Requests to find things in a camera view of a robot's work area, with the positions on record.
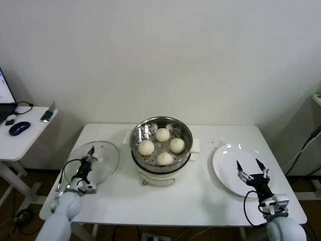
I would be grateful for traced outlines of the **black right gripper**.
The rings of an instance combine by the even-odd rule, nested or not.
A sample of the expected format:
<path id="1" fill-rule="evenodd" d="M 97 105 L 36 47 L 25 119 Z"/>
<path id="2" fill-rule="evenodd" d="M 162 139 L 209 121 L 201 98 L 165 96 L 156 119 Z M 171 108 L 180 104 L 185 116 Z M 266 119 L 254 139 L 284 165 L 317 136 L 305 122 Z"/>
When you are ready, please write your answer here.
<path id="1" fill-rule="evenodd" d="M 257 193 L 259 200 L 266 200 L 272 197 L 272 191 L 270 190 L 268 183 L 270 181 L 269 177 L 269 169 L 267 169 L 262 162 L 256 159 L 256 162 L 262 171 L 262 174 L 253 174 L 248 175 L 246 174 L 240 163 L 237 161 L 237 170 L 238 170 L 238 177 L 242 181 L 246 181 L 246 185 L 253 187 Z"/>

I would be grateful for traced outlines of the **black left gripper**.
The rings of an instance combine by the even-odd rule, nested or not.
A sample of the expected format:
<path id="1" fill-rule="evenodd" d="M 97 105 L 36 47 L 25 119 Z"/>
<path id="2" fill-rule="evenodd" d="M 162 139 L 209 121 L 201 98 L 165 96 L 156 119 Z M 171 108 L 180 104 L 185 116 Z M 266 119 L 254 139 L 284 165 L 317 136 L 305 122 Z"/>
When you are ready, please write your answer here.
<path id="1" fill-rule="evenodd" d="M 95 148 L 92 147 L 86 154 L 87 161 L 82 161 L 77 171 L 76 177 L 87 180 L 87 176 L 91 171 L 91 163 L 97 163 L 98 159 L 94 157 Z"/>

